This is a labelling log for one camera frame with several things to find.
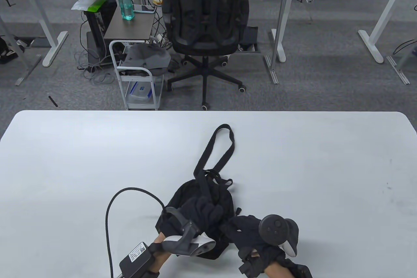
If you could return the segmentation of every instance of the chair backrest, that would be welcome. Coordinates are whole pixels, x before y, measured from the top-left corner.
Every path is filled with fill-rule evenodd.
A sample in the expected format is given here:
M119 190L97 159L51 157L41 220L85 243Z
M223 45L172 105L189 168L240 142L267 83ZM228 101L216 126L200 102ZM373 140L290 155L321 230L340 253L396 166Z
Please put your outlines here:
M235 52L249 16L248 0L169 0L168 38L175 50L233 50Z

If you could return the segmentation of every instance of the backpack strap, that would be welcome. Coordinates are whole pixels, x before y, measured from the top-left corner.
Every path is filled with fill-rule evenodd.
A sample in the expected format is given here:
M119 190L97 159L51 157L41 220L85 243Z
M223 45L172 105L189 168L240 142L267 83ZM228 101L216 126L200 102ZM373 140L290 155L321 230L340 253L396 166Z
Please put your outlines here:
M229 129L229 138L232 142L230 148L225 152L225 154L221 157L221 159L217 162L217 164L214 166L213 169L204 170L204 166L206 165L207 161L209 160L209 157L211 155L211 152L213 151L214 143L216 141L216 135L221 129ZM212 137L210 138L210 141L208 142L208 145L206 149L203 152L203 155L201 156L200 160L197 163L197 166L194 170L194 178L197 180L198 184L201 188L201 193L203 196L205 196L208 199L211 198L210 194L210 188L207 183L207 179L215 180L216 183L219 186L224 187L225 189L229 188L233 184L232 179L222 179L220 177L219 171L226 165L230 157L232 156L234 152L234 134L232 129L228 124L220 125L213 133Z
M217 164L213 167L213 170L218 174L222 170L222 168L226 165L228 160L231 158L234 152L234 134L228 124L223 124L217 127L212 137L210 138L210 141L208 142L207 147L203 152L203 155L200 157L200 160L198 161L197 166L195 167L194 178L197 178L199 172L204 169L204 166L206 166L206 163L209 160L211 152L213 151L214 143L216 141L216 135L221 129L229 129L229 138L232 144L230 148L225 152L225 154L221 157L221 159L217 162Z

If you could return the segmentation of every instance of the black strap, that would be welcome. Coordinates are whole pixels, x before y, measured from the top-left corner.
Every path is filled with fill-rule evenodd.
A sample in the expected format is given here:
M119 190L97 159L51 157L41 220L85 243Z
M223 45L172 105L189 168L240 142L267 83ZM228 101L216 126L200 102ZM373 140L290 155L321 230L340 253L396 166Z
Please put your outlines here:
M231 158L233 152L234 152L234 134L232 129L228 124L223 124L217 127L217 129L214 131L212 137L210 138L210 141L207 144L206 149L203 152L203 155L200 157L200 160L197 163L197 166L194 170L194 178L197 178L199 172L204 169L204 166L206 166L207 161L209 160L209 157L211 155L211 152L213 151L214 143L216 141L216 135L221 129L229 129L229 138L232 142L230 148L225 152L225 154L222 156L222 158L217 162L217 164L213 167L213 170L216 173L219 173L222 168L226 165L228 160Z
M204 166L206 165L211 155L211 152L213 151L214 143L216 141L216 135L221 129L229 129L229 138L232 144L230 148L225 152L225 154L221 157L221 159L217 162L216 166L214 166L213 169L204 170ZM215 180L218 185L223 186L226 189L229 188L233 184L232 179L228 179L228 180L222 179L222 177L220 177L220 174L219 174L219 171L226 165L226 163L232 156L233 152L234 152L233 131L228 124L220 125L214 131L212 137L210 138L210 141L208 142L206 149L203 152L203 155L201 156L194 170L194 177L197 180L198 184L200 185L201 193L206 198L212 199L209 184L207 183L207 179Z
M161 252L161 251L163 251L162 244L153 242L153 243L151 243L151 245L149 245L148 250L151 254L153 254L155 252Z

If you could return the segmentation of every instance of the desk leg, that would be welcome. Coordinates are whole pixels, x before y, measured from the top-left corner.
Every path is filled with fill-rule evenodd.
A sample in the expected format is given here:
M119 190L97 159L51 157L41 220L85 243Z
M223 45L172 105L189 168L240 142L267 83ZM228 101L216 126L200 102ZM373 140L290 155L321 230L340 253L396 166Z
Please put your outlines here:
M371 35L369 36L365 30L359 30L358 33L361 36L363 42L367 46L369 52L371 52L372 56L374 57L377 63L382 64L384 62L384 58L382 57L381 53L378 51L375 44L377 43L378 39L380 38L382 32L384 31L387 23L389 22L391 15L395 8L395 0L389 0L387 6L385 7L380 19L377 22L374 30L372 31Z
M269 55L265 55L265 63L268 67L269 73L272 77L272 82L274 84L278 84L277 74L275 73L275 65L277 61L277 52L278 52L278 41L280 39L280 35L283 35L283 29L285 29L286 19L284 18L285 15L285 7L287 6L287 0L281 0L280 3L280 14L278 15L278 21L277 21L277 33L278 37L274 40L274 49L272 50L272 59L269 58Z
M286 3L285 3L285 9L284 9L284 14L283 14L283 18L282 18L280 35L278 37L277 51L278 51L278 59L280 60L281 63L284 63L286 61L284 48L282 47L282 40L284 38L284 32L285 32L285 28L286 28L286 22L288 21L289 11L291 9L291 2L292 2L292 0L287 0ZM275 40L277 30L276 29L271 29L271 32L272 32L272 36L274 37L274 40Z
M42 26L43 32L51 45L51 49L43 59L42 65L48 67L52 64L58 51L61 49L62 44L68 36L68 32L61 32L58 37L55 35L54 29L49 22L46 12L42 7L40 0L30 0L31 4L36 8L39 13L39 23Z
M30 73L31 73L31 72L35 69L35 67L39 64L40 59L42 58L42 55L38 54L38 55L36 56L36 61L35 61L35 63L31 65L31 64L27 61L27 59L26 59L25 55L23 54L22 50L19 48L18 44L16 43L14 36L13 36L12 34L10 34L10 32L8 31L8 29L7 29L7 26L6 26L5 22L3 21L3 19L1 19L1 16L0 16L0 30L1 30L1 32L2 32L5 36L6 36L6 40L7 40L7 41L9 41L9 44L11 44L11 45L12 45L12 47L13 47L13 51L15 51L15 52L17 53L17 55L19 56L19 59L23 62L23 64L25 65L25 68L26 68L25 75L24 75L23 77L19 78L19 79L16 81L16 83L15 83L15 85L16 85L16 86L18 86L18 85L20 85L20 84L22 83L22 81L23 81L23 80L24 80L27 76L29 76L29 75L30 75Z
M398 77L402 80L404 84L410 84L410 81L405 76L404 72L402 71L402 67L407 63L408 59L413 55L413 51L416 48L415 44L411 45L408 50L405 52L404 56L400 59L398 64L395 62L392 56L387 56L388 62L390 62L392 68L395 70Z

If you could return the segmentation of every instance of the adapter label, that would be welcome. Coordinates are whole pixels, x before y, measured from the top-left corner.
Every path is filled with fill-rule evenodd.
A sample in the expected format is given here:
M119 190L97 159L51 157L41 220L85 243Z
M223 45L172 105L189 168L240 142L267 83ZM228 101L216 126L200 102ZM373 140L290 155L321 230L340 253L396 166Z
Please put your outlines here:
M131 262L133 263L135 259L137 259L145 250L146 250L145 244L141 242L136 248L134 248L129 253L129 258L131 259Z

